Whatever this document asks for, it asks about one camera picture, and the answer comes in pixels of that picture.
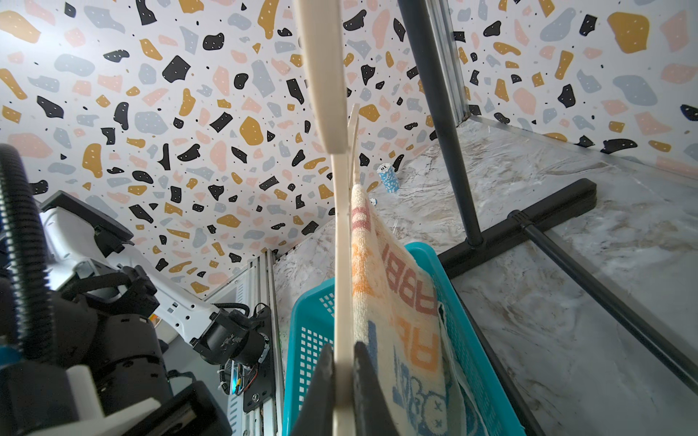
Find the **marble floor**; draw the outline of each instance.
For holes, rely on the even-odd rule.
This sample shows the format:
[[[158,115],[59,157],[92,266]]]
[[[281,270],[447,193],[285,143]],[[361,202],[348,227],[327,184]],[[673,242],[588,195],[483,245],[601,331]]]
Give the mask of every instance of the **marble floor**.
[[[459,138],[487,228],[573,181],[597,207],[547,234],[698,361],[698,183],[523,130],[469,120]],[[371,194],[397,238],[464,238],[438,147]],[[328,223],[274,267],[282,344],[293,303],[334,275]],[[452,280],[548,435],[694,435],[698,396],[531,242]]]

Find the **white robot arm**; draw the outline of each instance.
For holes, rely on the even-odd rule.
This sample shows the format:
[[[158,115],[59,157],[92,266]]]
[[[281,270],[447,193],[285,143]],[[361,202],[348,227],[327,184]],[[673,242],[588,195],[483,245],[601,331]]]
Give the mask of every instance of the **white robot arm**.
[[[245,315],[228,312],[172,282],[133,246],[133,234],[111,217],[61,191],[40,208],[52,290],[60,292],[85,278],[98,282],[99,276],[114,277],[124,267],[139,266],[157,289],[153,313],[210,363],[223,365],[234,359],[251,367],[267,355],[269,338],[255,330],[248,310]],[[90,290],[90,298],[114,301],[126,293],[127,284]],[[149,315],[144,310],[141,314]]]

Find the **printed towel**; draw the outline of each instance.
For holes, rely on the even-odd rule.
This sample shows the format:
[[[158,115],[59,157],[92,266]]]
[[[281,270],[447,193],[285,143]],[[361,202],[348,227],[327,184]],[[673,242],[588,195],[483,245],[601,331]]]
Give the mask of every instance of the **printed towel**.
[[[388,231],[360,185],[352,189],[351,208],[355,340],[369,349],[400,435],[446,435],[438,300],[431,277]]]

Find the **black cable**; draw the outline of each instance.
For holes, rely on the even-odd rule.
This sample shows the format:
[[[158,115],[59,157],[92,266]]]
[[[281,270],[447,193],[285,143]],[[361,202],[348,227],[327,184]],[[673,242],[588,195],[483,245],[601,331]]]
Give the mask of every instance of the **black cable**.
[[[0,221],[15,300],[17,338],[22,356],[56,361],[53,301],[46,282],[43,227],[19,152],[0,144]]]
[[[81,278],[68,283],[61,289],[61,296],[65,300],[72,301],[78,294],[84,294],[104,287],[117,287],[128,285],[131,279],[125,273],[109,273],[103,276]]]
[[[196,381],[196,376],[194,373],[191,371],[186,371],[184,373],[179,372],[178,370],[169,370],[165,376],[169,379],[173,379],[176,377],[187,377],[191,379],[191,382],[194,383]]]
[[[245,311],[245,316],[250,316],[250,306],[243,303],[214,303],[219,309],[242,309]]]
[[[272,308],[270,308],[266,303],[257,303],[257,305],[255,306],[254,314],[253,314],[254,317],[257,317],[257,308],[258,308],[260,305],[266,307],[266,308],[269,309],[269,310],[272,309]]]

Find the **patterned wall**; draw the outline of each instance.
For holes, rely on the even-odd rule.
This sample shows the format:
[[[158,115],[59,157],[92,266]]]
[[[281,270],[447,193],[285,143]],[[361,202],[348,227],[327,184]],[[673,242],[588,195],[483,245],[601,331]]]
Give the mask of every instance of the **patterned wall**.
[[[473,114],[698,178],[698,2],[449,4]]]
[[[373,190],[378,165],[435,137],[395,2],[342,4]],[[290,0],[5,1],[0,30],[0,140],[38,198],[65,190],[116,218],[186,289],[332,219]]]

